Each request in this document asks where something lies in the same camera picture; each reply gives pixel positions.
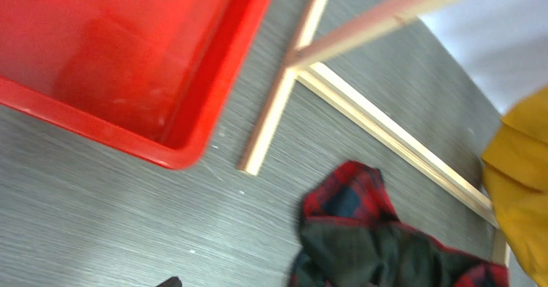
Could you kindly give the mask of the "wooden clothes rack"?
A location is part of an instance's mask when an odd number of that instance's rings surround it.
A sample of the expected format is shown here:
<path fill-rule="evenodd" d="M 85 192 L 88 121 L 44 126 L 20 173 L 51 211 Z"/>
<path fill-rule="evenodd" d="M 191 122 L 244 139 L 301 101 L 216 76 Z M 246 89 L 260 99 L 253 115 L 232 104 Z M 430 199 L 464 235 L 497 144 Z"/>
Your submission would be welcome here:
<path fill-rule="evenodd" d="M 254 176 L 259 173 L 293 86 L 299 82 L 496 226 L 492 202 L 480 190 L 325 64 L 327 59 L 410 24 L 421 14 L 456 1 L 385 0 L 316 39 L 315 33 L 328 0 L 309 0 L 238 163 L 238 170 Z"/>

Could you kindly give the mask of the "red plaid garment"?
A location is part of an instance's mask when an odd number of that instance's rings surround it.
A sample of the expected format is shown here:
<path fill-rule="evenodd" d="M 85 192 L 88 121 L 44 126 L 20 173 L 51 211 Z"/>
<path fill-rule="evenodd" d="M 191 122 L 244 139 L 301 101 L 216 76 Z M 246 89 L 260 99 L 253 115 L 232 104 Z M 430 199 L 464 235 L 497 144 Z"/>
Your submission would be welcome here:
<path fill-rule="evenodd" d="M 380 170 L 349 160 L 302 201 L 290 286 L 508 286 L 506 266 L 401 222 Z"/>

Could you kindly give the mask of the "yellow pleated skirt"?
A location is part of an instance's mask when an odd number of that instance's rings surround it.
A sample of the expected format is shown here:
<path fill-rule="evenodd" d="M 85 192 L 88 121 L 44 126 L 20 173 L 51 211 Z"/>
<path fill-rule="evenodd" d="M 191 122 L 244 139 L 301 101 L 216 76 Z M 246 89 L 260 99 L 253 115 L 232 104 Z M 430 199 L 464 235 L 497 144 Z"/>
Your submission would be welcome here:
<path fill-rule="evenodd" d="M 482 154 L 483 186 L 522 270 L 547 286 L 547 88 L 518 102 Z"/>

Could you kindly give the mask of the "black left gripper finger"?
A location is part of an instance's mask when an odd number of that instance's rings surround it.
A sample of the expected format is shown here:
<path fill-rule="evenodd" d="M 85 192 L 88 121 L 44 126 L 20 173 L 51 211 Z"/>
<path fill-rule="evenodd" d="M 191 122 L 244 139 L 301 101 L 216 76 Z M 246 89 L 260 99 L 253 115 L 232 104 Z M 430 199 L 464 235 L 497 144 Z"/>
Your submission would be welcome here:
<path fill-rule="evenodd" d="M 182 282 L 178 277 L 170 277 L 156 287 L 182 287 Z"/>

